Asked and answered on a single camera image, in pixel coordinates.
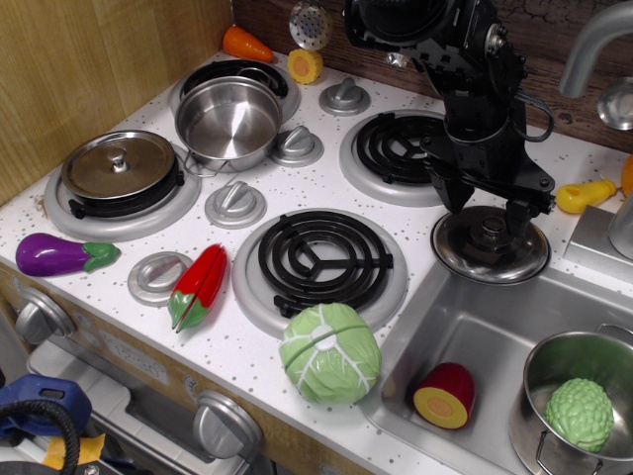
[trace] blue object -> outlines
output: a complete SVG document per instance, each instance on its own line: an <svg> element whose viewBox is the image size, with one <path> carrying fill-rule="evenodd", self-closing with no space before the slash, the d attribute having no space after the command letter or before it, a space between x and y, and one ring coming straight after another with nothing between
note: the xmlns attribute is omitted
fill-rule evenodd
<svg viewBox="0 0 633 475"><path fill-rule="evenodd" d="M77 383L65 379L28 374L0 389L0 408L24 401L50 401L63 406L77 425L86 429L92 404ZM33 435L61 435L61 431L45 417L29 414L14 416L0 421L0 438L9 437L14 429Z"/></svg>

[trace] stainless steel pot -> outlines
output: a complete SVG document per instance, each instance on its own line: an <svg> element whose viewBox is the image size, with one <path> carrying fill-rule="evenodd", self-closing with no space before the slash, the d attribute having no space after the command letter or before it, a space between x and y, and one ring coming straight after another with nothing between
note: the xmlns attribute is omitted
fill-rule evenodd
<svg viewBox="0 0 633 475"><path fill-rule="evenodd" d="M282 122L281 105L261 83L240 76L212 79L192 89L175 114L178 137L211 174L242 171L272 151Z"/></svg>
<svg viewBox="0 0 633 475"><path fill-rule="evenodd" d="M550 336L529 354L523 387L512 407L509 434L514 450L534 474L630 475L633 473L633 347L606 334L566 332ZM613 405L615 426L598 453L585 451L555 433L544 419L554 391L574 378L604 388Z"/></svg>

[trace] green cabbage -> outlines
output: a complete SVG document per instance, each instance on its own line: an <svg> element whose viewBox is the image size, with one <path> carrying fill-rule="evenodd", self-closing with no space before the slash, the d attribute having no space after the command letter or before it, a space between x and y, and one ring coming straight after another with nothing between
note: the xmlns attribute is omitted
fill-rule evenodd
<svg viewBox="0 0 633 475"><path fill-rule="evenodd" d="M613 428L613 407L601 386L571 379L547 403L545 420L558 435L589 452L598 452Z"/></svg>
<svg viewBox="0 0 633 475"><path fill-rule="evenodd" d="M354 309L320 304L303 310L284 331L284 370L314 403L353 403L376 383L382 355L372 331Z"/></svg>

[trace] wooden wall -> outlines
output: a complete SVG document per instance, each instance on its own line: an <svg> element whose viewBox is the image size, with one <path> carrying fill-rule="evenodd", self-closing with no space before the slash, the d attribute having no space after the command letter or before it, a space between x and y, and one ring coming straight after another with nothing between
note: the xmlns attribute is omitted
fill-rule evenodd
<svg viewBox="0 0 633 475"><path fill-rule="evenodd" d="M558 83L572 44L589 18L617 0L493 0L498 16L509 30L517 52L527 56L530 76L523 89L545 100L556 117L556 132L633 153L633 132L619 132L604 125L595 111L596 99L606 85L633 75L633 36L622 37L603 51L581 99L567 99ZM235 22L280 52L297 48L287 28L296 0L233 0ZM353 48L343 32L343 0L323 0L334 18L334 35L321 53L326 66L436 97L427 80L415 72L386 66L380 53ZM528 111L532 125L545 127L545 116Z"/></svg>
<svg viewBox="0 0 633 475"><path fill-rule="evenodd" d="M229 0L0 0L0 204L222 47Z"/></svg>

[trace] stainless steel sink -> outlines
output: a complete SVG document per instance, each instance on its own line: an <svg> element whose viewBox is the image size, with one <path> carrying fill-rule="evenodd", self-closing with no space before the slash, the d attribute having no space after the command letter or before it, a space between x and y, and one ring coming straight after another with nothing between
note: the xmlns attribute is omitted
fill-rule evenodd
<svg viewBox="0 0 633 475"><path fill-rule="evenodd" d="M462 473L529 474L508 434L525 359L546 336L602 323L633 327L633 299L551 268L523 284L490 286L436 263L384 342L381 377L359 406L381 430ZM412 403L443 361L466 366L477 385L471 419L456 430L428 423Z"/></svg>

